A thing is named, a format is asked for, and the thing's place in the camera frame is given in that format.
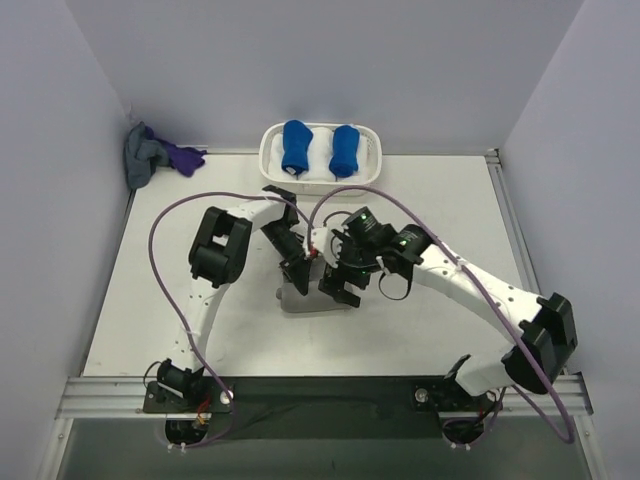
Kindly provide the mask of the grey towel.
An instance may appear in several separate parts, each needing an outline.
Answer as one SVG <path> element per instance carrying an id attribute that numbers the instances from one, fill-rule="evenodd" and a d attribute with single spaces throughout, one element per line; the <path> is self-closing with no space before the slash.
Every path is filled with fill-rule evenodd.
<path id="1" fill-rule="evenodd" d="M 310 270 L 309 291 L 306 296 L 301 295 L 293 283 L 282 275 L 281 285 L 276 290 L 276 298 L 283 312 L 289 314 L 321 313 L 338 310 L 349 310 L 350 306 L 338 303 L 330 296 L 319 290 L 326 262 L 315 260 Z"/>

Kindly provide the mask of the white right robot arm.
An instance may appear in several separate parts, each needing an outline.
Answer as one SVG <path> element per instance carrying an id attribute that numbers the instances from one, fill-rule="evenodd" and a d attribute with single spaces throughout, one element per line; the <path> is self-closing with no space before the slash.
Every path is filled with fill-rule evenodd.
<path id="1" fill-rule="evenodd" d="M 577 347 L 568 299 L 558 293 L 544 298 L 502 281 L 419 225 L 397 231 L 362 207 L 337 228 L 312 229 L 310 242 L 343 282 L 363 288 L 372 273 L 398 275 L 408 286 L 443 294 L 505 338 L 500 349 L 465 354 L 450 369 L 443 396 L 452 408 L 466 409 L 479 395 L 503 387 L 544 395 Z"/>

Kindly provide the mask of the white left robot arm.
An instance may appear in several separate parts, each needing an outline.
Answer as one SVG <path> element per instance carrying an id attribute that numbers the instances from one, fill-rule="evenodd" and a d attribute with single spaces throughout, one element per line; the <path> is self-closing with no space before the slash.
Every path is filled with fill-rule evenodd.
<path id="1" fill-rule="evenodd" d="M 210 207 L 205 211 L 188 253 L 191 290 L 187 306 L 181 308 L 160 276 L 154 257 L 154 237 L 160 221 L 172 210 L 207 197 L 229 197 L 243 202 L 230 209 Z M 188 412 L 203 402 L 210 380 L 222 390 L 227 389 L 208 365 L 206 348 L 222 299 L 244 270 L 254 232 L 262 232 L 280 255 L 279 268 L 297 292 L 308 294 L 312 256 L 291 230 L 301 220 L 308 218 L 298 207 L 296 195 L 268 185 L 257 195 L 232 192 L 190 195 L 166 207 L 153 221 L 148 237 L 152 273 L 177 313 L 182 329 L 171 355 L 158 368 L 157 381 L 177 410 Z"/>

